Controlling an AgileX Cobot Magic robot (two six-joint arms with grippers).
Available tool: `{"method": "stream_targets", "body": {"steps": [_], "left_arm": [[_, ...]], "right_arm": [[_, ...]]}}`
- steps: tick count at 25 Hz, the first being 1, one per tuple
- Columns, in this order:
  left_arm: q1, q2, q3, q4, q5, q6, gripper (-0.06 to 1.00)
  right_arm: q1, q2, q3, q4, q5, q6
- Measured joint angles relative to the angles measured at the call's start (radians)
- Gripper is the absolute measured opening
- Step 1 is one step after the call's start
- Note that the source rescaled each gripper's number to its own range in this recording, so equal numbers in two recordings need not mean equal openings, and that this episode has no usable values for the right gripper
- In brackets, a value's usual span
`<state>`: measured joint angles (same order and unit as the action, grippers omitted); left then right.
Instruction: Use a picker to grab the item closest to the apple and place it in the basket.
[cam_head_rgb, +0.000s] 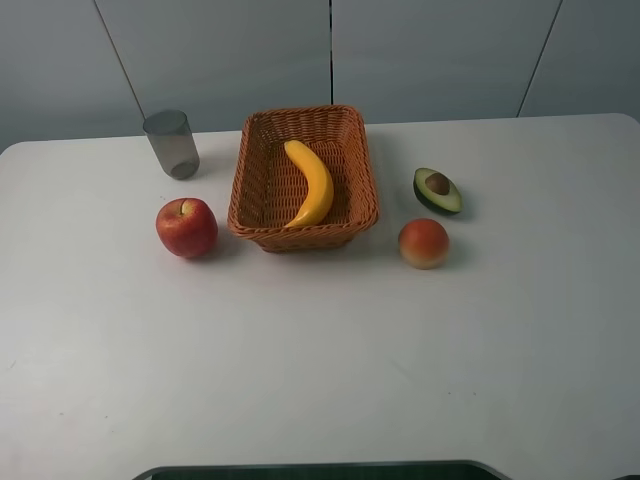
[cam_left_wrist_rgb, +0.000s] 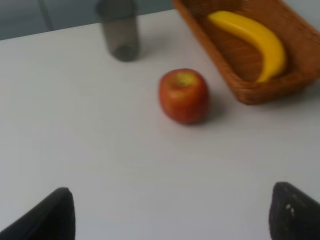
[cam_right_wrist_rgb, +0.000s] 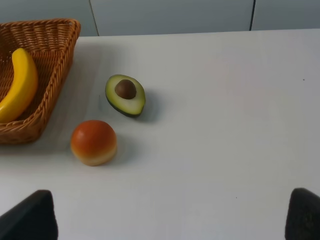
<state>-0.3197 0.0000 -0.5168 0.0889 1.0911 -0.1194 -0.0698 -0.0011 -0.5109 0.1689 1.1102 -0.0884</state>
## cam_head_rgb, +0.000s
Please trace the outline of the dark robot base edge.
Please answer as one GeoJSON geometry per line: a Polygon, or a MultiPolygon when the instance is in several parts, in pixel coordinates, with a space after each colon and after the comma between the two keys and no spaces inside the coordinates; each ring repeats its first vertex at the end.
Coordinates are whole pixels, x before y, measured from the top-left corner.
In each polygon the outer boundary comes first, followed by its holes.
{"type": "Polygon", "coordinates": [[[508,479],[508,476],[480,462],[449,460],[164,466],[149,469],[136,479],[508,479]]]}

